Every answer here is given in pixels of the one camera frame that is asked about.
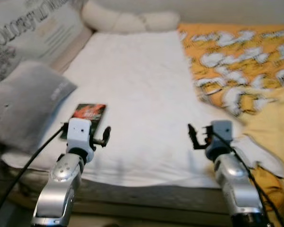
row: gray pillow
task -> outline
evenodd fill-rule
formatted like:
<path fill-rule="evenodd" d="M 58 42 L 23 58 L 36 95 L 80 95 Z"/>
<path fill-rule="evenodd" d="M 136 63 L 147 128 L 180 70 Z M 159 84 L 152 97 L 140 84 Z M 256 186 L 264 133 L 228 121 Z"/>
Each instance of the gray pillow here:
<path fill-rule="evenodd" d="M 21 63 L 0 82 L 0 143 L 34 152 L 52 112 L 74 89 L 41 63 Z"/>

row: white sheet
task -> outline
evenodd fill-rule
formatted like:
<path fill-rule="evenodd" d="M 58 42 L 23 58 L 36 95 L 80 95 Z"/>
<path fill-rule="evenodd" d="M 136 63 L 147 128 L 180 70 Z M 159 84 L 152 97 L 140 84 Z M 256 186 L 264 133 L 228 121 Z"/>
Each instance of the white sheet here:
<path fill-rule="evenodd" d="M 203 151 L 192 150 L 187 124 L 200 130 L 200 141 L 202 127 L 212 120 L 232 120 L 234 136 L 241 125 L 197 99 L 176 31 L 95 34 L 64 75 L 79 88 L 61 104 L 43 142 L 79 103 L 107 104 L 97 137 L 112 127 L 108 146 L 97 149 L 84 179 L 121 186 L 218 187 L 212 163 Z M 48 170 L 65 147 L 66 142 L 56 138 L 31 168 Z M 29 156 L 7 153 L 2 159 L 20 168 Z"/>

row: yellow fabric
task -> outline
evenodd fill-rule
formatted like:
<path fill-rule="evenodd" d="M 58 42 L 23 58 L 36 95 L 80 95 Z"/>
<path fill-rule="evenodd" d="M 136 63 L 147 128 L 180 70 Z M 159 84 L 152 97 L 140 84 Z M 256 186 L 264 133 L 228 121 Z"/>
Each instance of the yellow fabric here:
<path fill-rule="evenodd" d="M 284 163 L 284 26 L 180 24 L 198 96 L 242 121 L 243 132 Z M 284 179 L 254 175 L 278 208 Z"/>

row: robotic arm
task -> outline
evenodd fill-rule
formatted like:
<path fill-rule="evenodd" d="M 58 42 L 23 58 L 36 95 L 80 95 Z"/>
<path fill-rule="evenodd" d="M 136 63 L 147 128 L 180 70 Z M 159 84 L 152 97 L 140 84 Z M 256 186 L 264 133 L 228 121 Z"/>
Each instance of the robotic arm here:
<path fill-rule="evenodd" d="M 66 154 L 61 155 L 50 170 L 48 182 L 35 207 L 31 223 L 33 227 L 68 226 L 84 166 L 94 157 L 94 144 L 106 146 L 111 130 L 107 127 L 103 139 L 95 140 L 90 136 L 90 129 L 91 121 L 70 119 Z"/>
<path fill-rule="evenodd" d="M 234 227 L 273 227 L 263 213 L 259 193 L 250 182 L 247 170 L 230 149 L 231 122 L 213 121 L 211 126 L 207 126 L 205 145 L 198 143 L 196 131 L 190 124 L 188 128 L 194 149 L 205 149 L 206 157 L 214 163 L 215 178 L 221 186 L 232 225 Z"/>

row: black cable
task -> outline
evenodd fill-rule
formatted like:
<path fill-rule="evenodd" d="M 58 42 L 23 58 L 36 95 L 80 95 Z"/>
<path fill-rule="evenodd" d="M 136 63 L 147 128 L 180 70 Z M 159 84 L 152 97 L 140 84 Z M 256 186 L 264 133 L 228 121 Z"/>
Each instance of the black cable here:
<path fill-rule="evenodd" d="M 21 178 L 21 176 L 23 175 L 23 173 L 27 170 L 27 168 L 29 167 L 29 165 L 34 161 L 34 159 L 40 154 L 40 152 L 61 132 L 65 129 L 65 127 L 67 127 L 68 124 L 65 123 L 48 141 L 45 142 L 45 144 L 42 145 L 42 147 L 40 147 L 33 155 L 32 157 L 29 159 L 29 161 L 25 164 L 25 166 L 21 169 L 21 171 L 17 174 L 16 178 L 14 179 L 14 181 L 9 185 L 9 187 L 7 188 L 7 190 L 5 191 L 5 193 L 3 194 L 3 196 L 0 199 L 0 209 L 4 203 L 4 201 L 6 200 L 6 198 L 8 197 L 9 193 L 11 192 L 11 190 L 13 189 L 13 187 L 16 185 L 16 183 L 18 182 L 18 180 Z"/>
<path fill-rule="evenodd" d="M 242 158 L 238 155 L 237 151 L 232 148 L 219 134 L 213 132 L 213 135 L 216 136 L 222 143 L 224 143 L 229 149 L 231 149 L 234 153 L 236 158 L 243 164 L 244 168 L 246 169 L 247 173 L 248 173 L 248 177 L 252 180 L 252 182 L 254 183 L 256 190 L 259 193 L 259 197 L 262 203 L 262 207 L 263 207 L 263 212 L 264 215 L 266 216 L 266 218 L 268 219 L 267 213 L 266 213 L 266 207 L 265 204 L 263 202 L 263 199 L 261 197 L 261 194 L 265 197 L 265 199 L 267 200 L 267 202 L 269 203 L 269 205 L 272 207 L 278 221 L 280 222 L 281 226 L 284 227 L 284 220 L 281 216 L 281 214 L 279 213 L 277 207 L 275 206 L 275 204 L 270 200 L 269 196 L 263 191 L 263 189 L 260 187 L 260 185 L 256 182 L 254 176 L 252 175 L 252 173 L 250 172 L 248 166 L 244 163 L 244 161 L 242 160 Z"/>

